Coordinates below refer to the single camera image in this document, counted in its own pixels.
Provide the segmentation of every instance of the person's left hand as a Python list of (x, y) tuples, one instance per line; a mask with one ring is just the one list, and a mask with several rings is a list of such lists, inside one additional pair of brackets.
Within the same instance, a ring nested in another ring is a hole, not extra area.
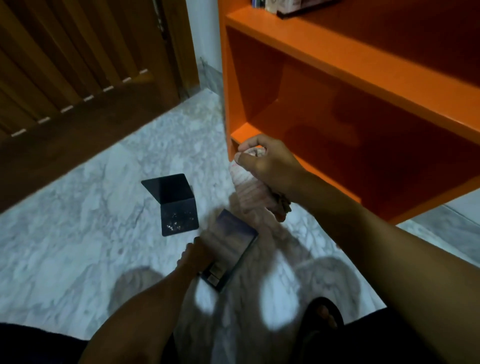
[(203, 271), (215, 259), (208, 247), (197, 236), (193, 243), (188, 243), (185, 251), (181, 254), (177, 267), (187, 266), (192, 273), (197, 274)]

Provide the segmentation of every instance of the crumpled cloth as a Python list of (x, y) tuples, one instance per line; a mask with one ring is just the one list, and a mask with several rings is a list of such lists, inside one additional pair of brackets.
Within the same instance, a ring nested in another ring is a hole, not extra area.
[[(244, 153), (261, 158), (265, 155), (266, 150), (263, 147), (253, 147)], [(242, 212), (247, 213), (255, 208), (265, 207), (276, 215), (286, 216), (291, 211), (290, 201), (285, 195), (273, 191), (234, 160), (230, 163), (228, 169)]]

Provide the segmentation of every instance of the forearm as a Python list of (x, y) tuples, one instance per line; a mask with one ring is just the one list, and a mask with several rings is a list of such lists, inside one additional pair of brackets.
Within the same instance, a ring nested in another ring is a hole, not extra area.
[(312, 213), (389, 306), (450, 362), (478, 360), (480, 270), (390, 225), (311, 174), (288, 196)]
[(131, 298), (92, 337), (80, 362), (159, 363), (194, 277), (182, 266)]

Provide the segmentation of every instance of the black pants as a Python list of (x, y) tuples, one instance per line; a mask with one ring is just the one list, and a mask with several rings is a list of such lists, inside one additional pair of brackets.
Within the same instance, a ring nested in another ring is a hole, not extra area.
[[(77, 363), (87, 343), (37, 328), (0, 324), (0, 363)], [(318, 334), (306, 345), (306, 363), (439, 363), (412, 328), (388, 308), (333, 333)], [(178, 362), (171, 336), (161, 363)]]
[(304, 363), (440, 363), (417, 333), (385, 308), (338, 330), (313, 336)]

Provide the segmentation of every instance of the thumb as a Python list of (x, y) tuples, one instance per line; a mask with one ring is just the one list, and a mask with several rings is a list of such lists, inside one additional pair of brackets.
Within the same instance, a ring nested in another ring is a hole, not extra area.
[(234, 158), (239, 166), (244, 167), (248, 172), (255, 172), (258, 157), (251, 156), (247, 153), (237, 153)]

